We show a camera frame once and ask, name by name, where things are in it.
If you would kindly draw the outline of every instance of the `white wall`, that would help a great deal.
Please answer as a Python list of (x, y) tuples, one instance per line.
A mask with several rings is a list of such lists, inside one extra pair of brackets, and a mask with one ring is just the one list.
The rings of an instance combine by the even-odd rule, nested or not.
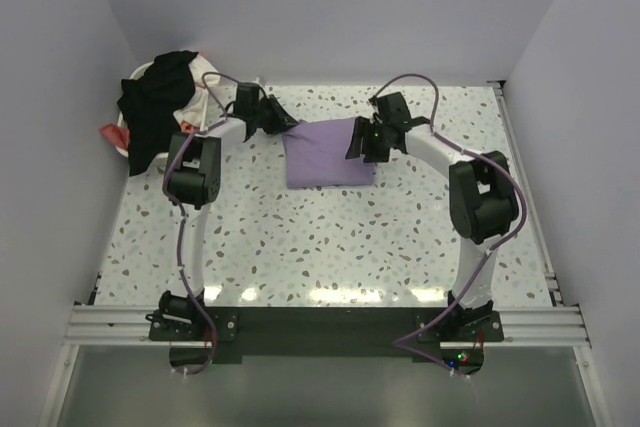
[(139, 58), (183, 46), (270, 81), (505, 79), (552, 0), (110, 0)]
[(107, 0), (0, 0), (0, 425), (37, 423), (126, 175), (98, 133), (135, 67)]
[(640, 1), (555, 0), (507, 105), (560, 285), (620, 425), (638, 425)]

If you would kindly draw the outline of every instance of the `black cloth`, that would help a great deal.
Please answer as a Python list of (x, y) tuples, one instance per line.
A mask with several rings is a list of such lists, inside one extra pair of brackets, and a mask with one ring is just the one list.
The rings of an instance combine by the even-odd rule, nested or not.
[(169, 150), (171, 136), (180, 131), (173, 112), (184, 108), (195, 85), (189, 62), (197, 52), (183, 50), (156, 57), (138, 80), (122, 80), (118, 107), (130, 133), (129, 175), (147, 171), (153, 158)]

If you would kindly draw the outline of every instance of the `purple cloth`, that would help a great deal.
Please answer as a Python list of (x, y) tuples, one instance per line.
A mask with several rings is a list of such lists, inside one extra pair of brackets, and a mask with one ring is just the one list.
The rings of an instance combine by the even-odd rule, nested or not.
[(346, 160), (354, 118), (300, 123), (282, 134), (287, 154), (287, 187), (372, 185), (374, 164)]

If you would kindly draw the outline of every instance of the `white basket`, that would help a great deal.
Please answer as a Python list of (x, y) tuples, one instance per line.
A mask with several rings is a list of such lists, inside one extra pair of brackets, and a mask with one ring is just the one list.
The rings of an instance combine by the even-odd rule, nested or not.
[[(139, 79), (140, 77), (142, 77), (142, 75), (145, 73), (145, 71), (149, 68), (151, 64), (153, 64), (153, 62), (148, 62), (144, 65), (141, 65), (140, 67), (138, 67), (136, 70), (133, 71), (133, 73), (129, 76), (129, 78), (131, 80)], [(195, 59), (193, 59), (189, 64), (189, 66), (191, 68), (197, 69), (198, 72), (217, 72), (218, 71), (213, 65), (211, 65), (211, 63), (207, 59), (205, 59), (201, 55), (198, 55)], [(215, 76), (212, 75), (207, 79), (207, 84), (209, 86), (216, 85), (219, 82), (220, 82), (220, 77), (217, 75)], [(200, 130), (203, 130), (207, 124), (207, 108), (208, 108), (209, 101), (211, 100), (211, 96), (208, 95), (207, 97), (205, 97), (205, 99), (207, 99), (207, 101), (202, 109), (202, 121), (200, 122)], [(117, 125), (118, 127), (123, 127), (123, 128), (127, 126), (127, 123), (124, 121), (124, 117), (122, 116), (122, 112), (120, 112), (120, 115), (118, 116)], [(120, 155), (127, 158), (129, 157), (129, 152), (124, 150), (123, 148), (116, 146), (116, 150), (120, 153)], [(169, 157), (168, 152), (160, 152), (158, 155), (155, 156), (153, 160), (167, 160), (168, 157)]]

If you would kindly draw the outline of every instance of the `speckled tabletop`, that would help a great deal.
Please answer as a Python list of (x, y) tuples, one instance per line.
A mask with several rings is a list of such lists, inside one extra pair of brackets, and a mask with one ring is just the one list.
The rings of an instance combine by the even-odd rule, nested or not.
[[(218, 90), (223, 101), (234, 95), (229, 87)], [(370, 116), (366, 100), (375, 88), (267, 90), (294, 117), (315, 121)], [(430, 88), (401, 90), (413, 116), (429, 115)], [(442, 88), (436, 124), (467, 147), (498, 149), (510, 159), (489, 87)], [(175, 245), (163, 169), (154, 164), (127, 181), (96, 304), (155, 305), (165, 290)], [(447, 189), (434, 169), (394, 151), (378, 166), (374, 186), (288, 190), (281, 139), (258, 133), (223, 158), (222, 189), (205, 235), (207, 297), (218, 305), (444, 305), (459, 248)], [(498, 255), (492, 284), (498, 307), (551, 305), (531, 225)]]

